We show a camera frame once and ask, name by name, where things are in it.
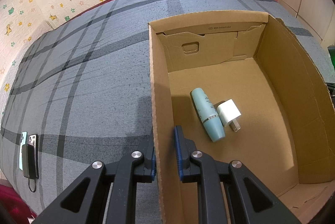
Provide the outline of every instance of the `black power bank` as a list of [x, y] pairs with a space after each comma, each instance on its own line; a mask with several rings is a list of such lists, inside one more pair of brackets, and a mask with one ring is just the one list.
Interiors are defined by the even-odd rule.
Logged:
[[37, 179], [35, 148], [32, 145], [22, 146], [23, 176], [28, 179]]

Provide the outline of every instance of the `light blue bottle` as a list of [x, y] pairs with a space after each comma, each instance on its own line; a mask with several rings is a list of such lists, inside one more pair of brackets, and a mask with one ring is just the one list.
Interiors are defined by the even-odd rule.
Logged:
[[213, 104], [208, 99], [202, 88], [195, 88], [191, 92], [195, 107], [199, 114], [200, 120], [203, 123], [205, 130], [213, 142], [222, 139], [224, 129]]

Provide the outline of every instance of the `smartphone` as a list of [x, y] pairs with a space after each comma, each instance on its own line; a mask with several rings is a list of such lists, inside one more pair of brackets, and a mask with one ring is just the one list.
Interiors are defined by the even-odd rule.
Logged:
[[29, 145], [32, 145], [34, 147], [34, 154], [35, 154], [35, 168], [36, 168], [36, 176], [39, 178], [39, 167], [38, 167], [38, 140], [39, 136], [37, 134], [33, 134], [29, 136]]
[[28, 135], [28, 133], [26, 131], [22, 132], [22, 134], [21, 134], [20, 153], [19, 153], [19, 168], [21, 170], [23, 170], [23, 168], [22, 168], [22, 146], [26, 144], [27, 135]]

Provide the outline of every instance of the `black strap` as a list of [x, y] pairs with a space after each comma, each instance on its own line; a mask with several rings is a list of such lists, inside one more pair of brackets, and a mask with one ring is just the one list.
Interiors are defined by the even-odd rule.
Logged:
[[28, 179], [28, 187], [29, 187], [29, 190], [30, 190], [31, 192], [33, 192], [33, 193], [36, 192], [36, 179], [34, 179], [34, 182], [35, 182], [35, 189], [34, 189], [34, 191], [33, 191], [33, 190], [31, 190], [31, 188], [30, 188], [30, 179]]

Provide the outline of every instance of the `gray bed sheet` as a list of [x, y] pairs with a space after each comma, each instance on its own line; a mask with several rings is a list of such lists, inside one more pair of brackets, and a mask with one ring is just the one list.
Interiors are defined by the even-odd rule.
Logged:
[[[151, 130], [147, 23], [209, 10], [266, 11], [283, 19], [327, 82], [329, 56], [274, 0], [113, 0], [37, 39], [26, 52], [1, 122], [0, 167], [40, 213], [90, 163], [119, 160]], [[22, 131], [38, 134], [40, 179], [18, 167]], [[160, 223], [158, 190], [139, 184], [136, 223]]]

